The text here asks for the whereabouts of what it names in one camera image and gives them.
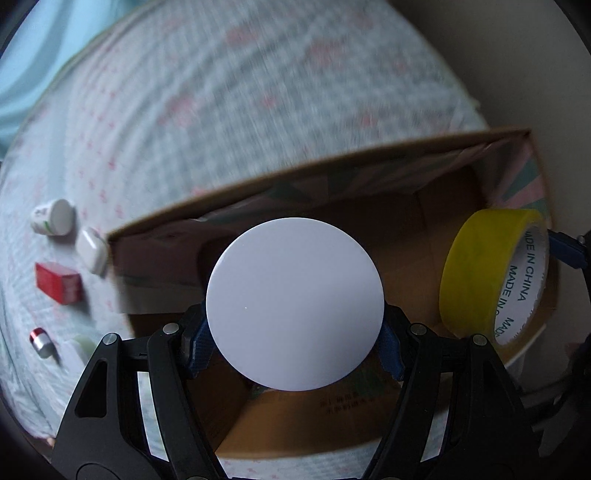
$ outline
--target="yellow tape roll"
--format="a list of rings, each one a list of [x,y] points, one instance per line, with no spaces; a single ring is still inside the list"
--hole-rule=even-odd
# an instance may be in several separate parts
[[[443,324],[458,337],[482,333],[497,349],[515,350],[540,302],[547,269],[548,231],[536,210],[474,213],[443,268]]]

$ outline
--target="blue gripper pad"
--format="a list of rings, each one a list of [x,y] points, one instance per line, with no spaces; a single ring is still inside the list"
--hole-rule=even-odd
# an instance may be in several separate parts
[[[404,379],[404,364],[400,355],[400,340],[387,322],[382,323],[377,347],[382,368],[389,372],[394,380],[402,381]]]
[[[209,330],[207,317],[204,317],[197,334],[191,340],[191,353],[187,369],[192,377],[195,377],[197,372],[207,368],[215,347],[216,344]]]
[[[562,232],[548,230],[548,242],[550,255],[566,263],[572,268],[587,268],[586,248],[580,245],[574,238]]]

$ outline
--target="white cloth with red pattern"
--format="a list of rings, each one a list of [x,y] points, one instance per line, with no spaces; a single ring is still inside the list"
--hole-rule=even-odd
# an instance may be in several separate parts
[[[87,272],[72,236],[34,234],[35,205],[65,197],[76,228],[106,233],[327,155],[485,127],[453,73],[384,0],[136,9],[57,74],[0,170],[0,382],[17,419],[54,436],[81,373],[41,360],[28,341],[35,327],[58,352],[77,335],[132,335],[112,272]],[[61,306],[36,289],[41,261],[80,272],[86,301]],[[163,455],[153,413],[145,418]]]

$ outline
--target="black gripper frame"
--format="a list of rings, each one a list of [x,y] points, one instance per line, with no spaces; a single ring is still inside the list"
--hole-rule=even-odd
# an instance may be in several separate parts
[[[107,336],[66,409],[52,457],[57,470],[68,480],[226,479],[185,390],[213,350],[204,330],[209,333],[207,319],[194,306],[176,332],[125,341]],[[378,349],[384,368],[404,386],[364,480],[535,478],[537,441],[510,377],[482,336],[440,338],[386,304]],[[147,446],[138,371],[150,375],[168,462]],[[422,462],[443,372],[453,373],[443,447]]]

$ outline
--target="red block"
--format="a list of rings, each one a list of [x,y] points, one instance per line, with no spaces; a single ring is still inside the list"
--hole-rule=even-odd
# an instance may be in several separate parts
[[[82,299],[80,274],[59,263],[35,263],[37,287],[62,305]]]

